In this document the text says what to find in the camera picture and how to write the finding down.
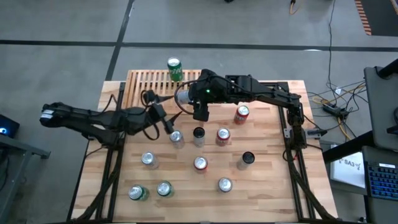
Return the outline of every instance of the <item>desk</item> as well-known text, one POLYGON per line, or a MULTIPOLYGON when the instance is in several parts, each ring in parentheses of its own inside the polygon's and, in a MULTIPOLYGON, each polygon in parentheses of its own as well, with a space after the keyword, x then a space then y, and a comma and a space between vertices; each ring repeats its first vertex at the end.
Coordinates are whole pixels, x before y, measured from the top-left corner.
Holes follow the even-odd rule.
MULTIPOLYGON (((198 78, 200 70, 185 70, 185 80, 198 78)), ((302 96, 304 113, 312 118, 307 92, 302 80, 288 81, 292 93, 302 96)), ((98 109, 104 108, 110 94, 117 97, 120 82, 105 82, 98 109)), ((124 91, 123 107, 141 106, 139 94, 143 89, 153 89, 160 95, 171 95, 175 86, 167 80, 166 70, 131 70, 124 91)), ((114 222, 292 222, 295 214, 292 185, 287 163, 282 159, 284 140, 276 106, 260 102, 247 103, 250 115, 246 123, 233 123, 236 105, 209 105, 210 118, 206 123, 195 121, 187 114, 175 122, 175 129, 185 138, 183 149, 174 149, 169 136, 160 130, 160 138, 148 140, 142 133, 128 136, 124 147, 123 162, 114 209, 114 222), (206 144, 196 148, 192 131, 202 126, 206 130, 206 144), (231 140, 226 147, 215 144, 216 130, 227 127, 231 140), (160 161, 157 170, 147 170, 141 164, 143 152, 154 152, 160 161), (235 163, 241 154, 251 151, 256 155, 255 163, 245 171, 237 170, 235 163), (192 164, 196 156, 208 159, 206 174, 194 172, 192 164), (233 180, 233 189, 227 194, 216 191, 221 177, 233 180), (168 180, 175 188, 172 198, 160 198, 156 186, 160 180, 168 180), (145 202, 134 202, 128 197, 133 184, 142 184, 150 190, 145 202)), ((179 110, 173 100, 163 106, 169 117, 179 110)), ((109 107, 114 110, 115 104, 109 107)), ((305 122, 304 128, 313 128, 305 122)), ((153 128, 148 128, 154 136, 153 128)), ((316 140, 308 140, 318 145, 316 140)), ((88 151, 99 148, 92 141, 88 151)), ((336 207, 323 163, 322 152, 308 147, 303 150, 311 190, 329 213, 337 217, 336 207)), ((85 160, 80 184, 73 206, 72 218, 81 215, 92 202, 101 185, 106 150, 92 154, 85 160)), ((106 197, 103 215, 108 210, 109 194, 106 197)), ((304 214, 308 214, 305 197, 300 191, 304 214)))

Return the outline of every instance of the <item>can lid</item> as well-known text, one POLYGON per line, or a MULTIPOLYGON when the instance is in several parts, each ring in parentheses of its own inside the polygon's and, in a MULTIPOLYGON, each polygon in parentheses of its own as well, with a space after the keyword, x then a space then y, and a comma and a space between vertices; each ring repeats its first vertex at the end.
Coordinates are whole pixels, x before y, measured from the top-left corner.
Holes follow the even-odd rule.
POLYGON ((245 152, 242 155, 243 162, 247 164, 252 164, 254 162, 254 154, 251 152, 245 152))
POLYGON ((204 169, 207 167, 207 160, 202 156, 198 156, 195 159, 194 165, 197 169, 204 169))
POLYGON ((238 108, 238 112, 240 115, 248 115, 249 114, 249 108, 247 106, 240 106, 238 108))
POLYGON ((230 191, 232 189, 232 181, 227 177, 223 177, 218 181, 218 187, 224 192, 230 191))
POLYGON ((218 130, 218 137, 220 137, 221 139, 227 139, 229 138, 229 131, 226 128, 220 128, 218 130))
POLYGON ((167 60, 167 64, 170 66, 177 66, 180 63, 180 59, 176 58, 176 57, 170 57, 167 60))
POLYGON ((131 187, 129 191, 129 196, 131 199, 136 200, 139 199, 142 195, 142 188, 138 185, 134 185, 131 187))
POLYGON ((170 140, 171 141, 179 141, 182 138, 182 134, 180 131, 174 131, 171 135, 170 135, 170 140))
POLYGON ((197 127, 193 130, 193 135, 196 138, 203 138, 205 136, 205 130, 201 127, 197 127))
POLYGON ((151 162, 154 161, 154 154, 151 152, 145 152, 142 157, 141 157, 141 161, 144 164, 150 164, 151 162))
POLYGON ((167 181, 162 181, 158 186, 157 186, 157 193, 165 196, 169 194, 171 191, 171 185, 167 181))

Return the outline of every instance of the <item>keyboard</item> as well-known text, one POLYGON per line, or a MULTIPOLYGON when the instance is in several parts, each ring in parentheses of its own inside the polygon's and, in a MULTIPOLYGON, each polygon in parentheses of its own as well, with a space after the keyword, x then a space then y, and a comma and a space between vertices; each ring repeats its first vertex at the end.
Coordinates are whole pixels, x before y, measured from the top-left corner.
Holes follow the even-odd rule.
POLYGON ((372 197, 398 200, 398 169, 368 164, 368 181, 372 197))

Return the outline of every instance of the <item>metal table frame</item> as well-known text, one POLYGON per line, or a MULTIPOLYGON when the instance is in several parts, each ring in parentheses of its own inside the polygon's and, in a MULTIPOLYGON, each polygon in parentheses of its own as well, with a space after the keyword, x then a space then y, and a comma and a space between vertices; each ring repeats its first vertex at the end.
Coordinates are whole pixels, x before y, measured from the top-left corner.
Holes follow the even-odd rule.
MULTIPOLYGON (((265 86, 277 87, 277 88, 279 88, 281 86, 286 91, 289 91, 289 84, 287 82, 261 82, 261 84, 263 84, 265 86)), ((123 101, 124 86, 125 86, 125 82, 121 82, 120 88, 119 88, 118 104, 116 105, 116 110, 121 109, 121 104, 123 101)), ((284 109, 279 106, 278 111, 279 111, 279 118, 280 118, 280 126, 281 126, 282 133, 283 133, 284 129, 287 128, 284 109)), ((90 209, 92 212, 93 212, 93 210, 96 210, 95 219, 90 219, 91 215, 86 215, 83 218, 80 217, 77 219, 71 219, 72 211, 75 206, 76 195, 78 192, 78 186, 80 183, 80 177, 81 177, 81 173, 83 171, 83 165, 85 162, 83 160, 83 163, 82 163, 81 169, 80 169, 79 179, 78 179, 78 182, 77 182, 76 188, 75 188, 75 193, 73 194, 73 199, 70 204, 70 209, 69 209, 69 213, 67 216, 67 220, 65 222, 61 222, 61 223, 77 224, 77 223, 112 223, 113 222, 114 206, 115 206, 115 202, 116 202, 116 193, 118 190, 121 162, 123 159, 124 140, 125 139, 122 138, 120 144, 117 147, 108 149, 108 153, 106 156, 106 162, 105 162, 105 166, 104 166, 101 188, 99 190, 98 195, 95 197, 95 199, 93 200, 91 205, 87 208, 88 210, 90 209), (116 158, 116 163, 115 163, 113 171, 110 173, 112 156, 115 151, 118 152, 117 158, 116 158), (106 192, 108 191, 110 185, 112 185, 112 189, 111 189, 111 197, 109 200, 109 210, 108 210, 107 216, 102 217, 104 196, 105 196, 106 192)), ((284 136, 285 149, 289 153, 290 151, 288 148, 288 141, 289 141, 289 138, 284 136)), ((298 160, 298 164, 300 167, 300 175, 301 175, 303 181, 305 182, 305 184, 308 186, 307 171, 305 170, 305 163, 304 163, 302 151, 297 152, 297 160, 298 160)), ((299 188, 297 186, 297 182, 292 177, 291 172, 290 172, 290 179, 291 179, 291 183, 292 183, 292 191, 293 191, 293 196, 294 196, 295 210, 296 210, 296 214, 297 214, 297 220, 298 220, 297 222, 298 223, 347 223, 347 224, 352 223, 352 224, 354 224, 354 222, 343 222, 341 220, 316 219, 314 207, 313 207, 312 203, 309 201, 308 197, 306 197, 306 202, 307 202, 307 207, 308 207, 309 218, 304 218, 302 205, 301 205, 301 201, 300 201, 299 188)))
POLYGON ((14 197, 18 191, 18 186, 22 180, 23 173, 29 163, 29 159, 34 154, 40 156, 41 159, 48 159, 50 157, 50 152, 24 144, 2 134, 0 134, 0 147, 8 148, 8 150, 15 149, 22 153, 22 161, 16 174, 7 180, 11 182, 11 186, 8 187, 10 190, 4 201, 3 209, 0 210, 0 223, 5 223, 8 218, 12 202, 14 201, 14 197))

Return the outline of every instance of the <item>green soda can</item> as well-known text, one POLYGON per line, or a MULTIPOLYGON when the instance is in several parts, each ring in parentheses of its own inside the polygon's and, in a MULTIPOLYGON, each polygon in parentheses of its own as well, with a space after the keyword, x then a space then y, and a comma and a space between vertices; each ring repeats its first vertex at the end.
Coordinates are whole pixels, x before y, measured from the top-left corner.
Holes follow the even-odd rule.
POLYGON ((171 197, 174 195, 174 189, 172 184, 169 181, 162 181, 157 186, 157 193, 162 197, 171 197))
POLYGON ((149 190, 141 185, 133 185, 129 191, 131 200, 145 201, 149 197, 149 190))
POLYGON ((169 68, 170 78, 174 82, 182 80, 182 66, 180 59, 176 57, 170 57, 167 60, 167 66, 169 68))

